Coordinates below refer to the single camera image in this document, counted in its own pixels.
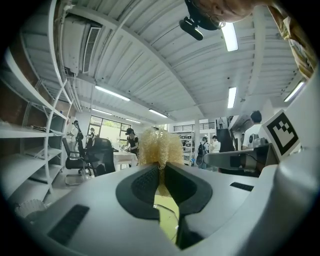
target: window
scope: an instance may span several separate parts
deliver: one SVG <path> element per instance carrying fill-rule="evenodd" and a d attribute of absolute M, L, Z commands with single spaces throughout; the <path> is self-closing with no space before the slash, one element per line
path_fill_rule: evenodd
<path fill-rule="evenodd" d="M 119 143 L 121 146 L 126 145 L 127 143 L 126 131 L 128 128 L 131 128 L 131 125 L 92 115 L 88 134 L 90 133 L 91 128 L 94 128 L 96 136 L 108 139 L 112 145 Z"/>
<path fill-rule="evenodd" d="M 91 116 L 90 124 L 101 126 L 101 123 L 102 123 L 102 118 L 96 117 L 96 116 L 93 116 L 93 115 Z"/>

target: black bag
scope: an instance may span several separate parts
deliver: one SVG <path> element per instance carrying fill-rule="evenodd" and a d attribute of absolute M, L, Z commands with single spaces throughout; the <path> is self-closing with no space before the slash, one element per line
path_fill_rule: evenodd
<path fill-rule="evenodd" d="M 201 144 L 199 145 L 198 147 L 198 156 L 204 156 L 207 152 L 206 152 L 206 148 L 205 148 L 205 144 L 207 142 L 205 142 L 204 144 Z"/>

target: ceiling light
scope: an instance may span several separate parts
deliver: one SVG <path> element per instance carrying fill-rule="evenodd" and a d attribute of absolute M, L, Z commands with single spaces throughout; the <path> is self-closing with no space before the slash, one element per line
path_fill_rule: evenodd
<path fill-rule="evenodd" d="M 128 120 L 128 121 L 130 121 L 130 122 L 135 122 L 135 123 L 141 124 L 141 122 L 138 122 L 138 121 L 135 121 L 135 120 L 131 120 L 131 119 L 128 119 L 128 118 L 126 118 L 125 120 Z"/>
<path fill-rule="evenodd" d="M 229 88 L 228 109 L 232 109 L 235 104 L 237 87 Z"/>
<path fill-rule="evenodd" d="M 109 115 L 109 116 L 112 116 L 112 114 L 108 113 L 108 112 L 104 112 L 104 111 L 101 111 L 101 110 L 98 110 L 98 109 L 95 109 L 95 108 L 92 108 L 93 111 L 97 111 L 97 112 L 100 112 L 100 113 L 104 113 L 106 115 Z"/>
<path fill-rule="evenodd" d="M 227 22 L 221 30 L 227 51 L 232 52 L 238 50 L 238 41 L 234 24 Z"/>
<path fill-rule="evenodd" d="M 111 95 L 116 96 L 116 97 L 118 97 L 118 98 L 120 98 L 120 99 L 122 99 L 122 100 L 125 100 L 125 101 L 127 101 L 127 102 L 130 101 L 129 98 L 124 97 L 124 96 L 122 96 L 122 95 L 120 95 L 120 94 L 118 94 L 118 93 L 115 93 L 115 92 L 113 92 L 113 91 L 107 90 L 107 89 L 105 89 L 105 88 L 102 88 L 102 87 L 100 87 L 100 86 L 97 86 L 97 85 L 96 85 L 95 88 L 96 88 L 97 90 L 99 90 L 99 91 L 102 91 L 102 92 L 107 93 L 107 94 L 111 94 Z"/>
<path fill-rule="evenodd" d="M 304 85 L 304 82 L 300 82 L 296 88 L 289 94 L 288 97 L 285 98 L 284 102 L 288 102 L 298 91 L 299 89 Z"/>
<path fill-rule="evenodd" d="M 150 112 L 152 112 L 152 113 L 154 113 L 154 114 L 159 115 L 160 117 L 167 118 L 167 116 L 166 116 L 166 115 L 161 114 L 161 113 L 159 113 L 159 112 L 157 112 L 157 111 L 155 111 L 155 110 L 153 110 L 153 109 L 151 109 L 151 108 L 149 109 L 149 111 L 150 111 Z"/>

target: black shirt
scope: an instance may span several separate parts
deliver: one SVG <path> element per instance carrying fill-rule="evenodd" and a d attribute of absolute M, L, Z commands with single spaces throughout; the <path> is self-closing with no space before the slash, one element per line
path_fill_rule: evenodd
<path fill-rule="evenodd" d="M 139 139 L 137 136 L 134 136 L 133 139 L 130 138 L 130 136 L 126 137 L 126 140 L 130 143 L 130 147 L 133 148 L 136 146 L 136 143 L 138 143 Z M 131 152 L 135 153 L 138 150 L 138 148 L 136 149 L 132 149 Z"/>

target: desk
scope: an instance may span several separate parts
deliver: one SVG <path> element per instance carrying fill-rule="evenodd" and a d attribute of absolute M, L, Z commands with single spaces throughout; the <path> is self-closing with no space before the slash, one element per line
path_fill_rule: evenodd
<path fill-rule="evenodd" d="M 117 165 L 130 164 L 135 167 L 138 163 L 138 158 L 133 153 L 128 152 L 113 152 L 114 168 L 117 171 Z"/>

